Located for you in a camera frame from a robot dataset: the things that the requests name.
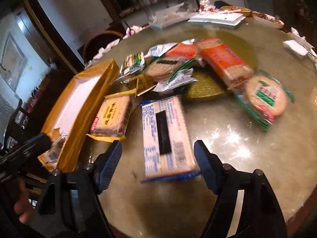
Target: black label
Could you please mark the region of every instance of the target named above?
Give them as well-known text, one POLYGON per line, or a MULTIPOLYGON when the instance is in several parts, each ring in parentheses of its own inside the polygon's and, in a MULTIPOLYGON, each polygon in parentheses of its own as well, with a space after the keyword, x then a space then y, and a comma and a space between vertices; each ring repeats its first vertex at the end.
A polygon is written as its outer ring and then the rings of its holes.
POLYGON ((170 136, 168 135, 166 111, 155 114, 158 129, 159 154, 165 155, 172 152, 170 136))

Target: picture frame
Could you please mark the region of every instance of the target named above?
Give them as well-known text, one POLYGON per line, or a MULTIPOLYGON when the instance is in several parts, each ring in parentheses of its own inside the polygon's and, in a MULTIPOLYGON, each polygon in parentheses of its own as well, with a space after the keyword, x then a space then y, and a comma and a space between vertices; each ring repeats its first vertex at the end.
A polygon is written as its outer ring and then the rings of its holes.
POLYGON ((27 59, 24 53, 9 32, 2 52, 0 74, 14 92, 26 63, 27 59))

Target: metal screw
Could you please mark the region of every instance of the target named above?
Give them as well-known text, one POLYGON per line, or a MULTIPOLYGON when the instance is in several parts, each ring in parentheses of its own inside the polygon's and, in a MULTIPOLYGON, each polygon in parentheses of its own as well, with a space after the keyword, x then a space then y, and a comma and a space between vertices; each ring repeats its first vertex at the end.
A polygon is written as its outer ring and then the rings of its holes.
POLYGON ((88 163, 88 164, 84 165, 84 168, 85 168, 86 170, 89 170, 89 169, 91 169, 93 166, 94 166, 93 163, 88 163))
POLYGON ((256 174, 258 176, 262 176, 264 173, 263 173, 263 171, 261 169, 256 169, 256 174))
POLYGON ((52 172, 52 174, 53 174, 54 176, 58 176, 60 173, 61 173, 61 171, 60 171, 59 169, 55 169, 55 170, 52 172))
POLYGON ((222 167, 223 167, 223 169, 225 169, 225 170, 230 170, 231 168, 232 168, 232 166, 231 165, 229 165, 229 164, 223 164, 222 165, 222 167))

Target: orange cracker package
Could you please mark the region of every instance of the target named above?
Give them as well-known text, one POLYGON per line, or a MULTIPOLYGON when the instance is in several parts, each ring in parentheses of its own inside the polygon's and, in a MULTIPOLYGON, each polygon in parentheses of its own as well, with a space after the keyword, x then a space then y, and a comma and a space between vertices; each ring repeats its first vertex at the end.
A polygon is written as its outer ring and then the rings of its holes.
POLYGON ((179 43, 166 53, 166 57, 176 56, 193 59, 196 56, 196 47, 194 45, 186 45, 179 43))
POLYGON ((216 37, 198 41, 196 45, 200 56, 212 66, 228 89, 240 86, 253 75, 253 69, 216 37))

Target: white wall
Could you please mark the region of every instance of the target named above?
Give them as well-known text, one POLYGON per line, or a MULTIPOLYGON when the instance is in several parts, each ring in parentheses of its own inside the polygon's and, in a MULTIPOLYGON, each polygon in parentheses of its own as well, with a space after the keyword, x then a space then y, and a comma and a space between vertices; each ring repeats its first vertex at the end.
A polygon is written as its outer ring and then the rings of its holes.
MULTIPOLYGON (((31 96, 33 89, 40 84, 49 68, 27 41, 26 37, 17 25, 12 13, 0 20, 0 61, 5 41, 9 33, 11 33, 13 39, 27 58, 26 67, 23 70, 15 91, 16 95, 20 97, 23 102, 26 102, 31 96)), ((1 95, 13 108, 16 108, 18 100, 2 76, 0 76, 0 88, 1 95)))
POLYGON ((54 27, 83 62, 77 49, 112 22, 100 0, 38 0, 54 27))

